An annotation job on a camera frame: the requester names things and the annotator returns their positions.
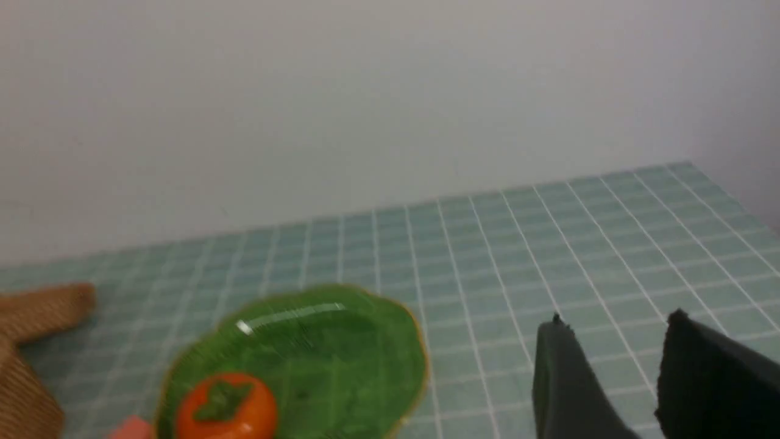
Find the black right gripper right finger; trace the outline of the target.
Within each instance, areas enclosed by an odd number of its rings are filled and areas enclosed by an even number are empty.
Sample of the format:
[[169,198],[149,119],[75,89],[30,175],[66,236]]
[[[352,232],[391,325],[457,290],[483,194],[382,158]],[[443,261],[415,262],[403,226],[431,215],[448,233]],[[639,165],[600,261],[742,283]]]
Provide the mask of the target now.
[[779,366],[678,309],[667,319],[655,417],[666,438],[777,438]]

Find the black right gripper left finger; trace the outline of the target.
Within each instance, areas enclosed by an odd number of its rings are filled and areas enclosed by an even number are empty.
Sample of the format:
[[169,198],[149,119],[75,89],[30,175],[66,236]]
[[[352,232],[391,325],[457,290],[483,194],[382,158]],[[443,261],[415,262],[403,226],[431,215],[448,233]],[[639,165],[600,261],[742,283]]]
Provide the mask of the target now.
[[532,402],[537,438],[638,438],[557,312],[537,328]]

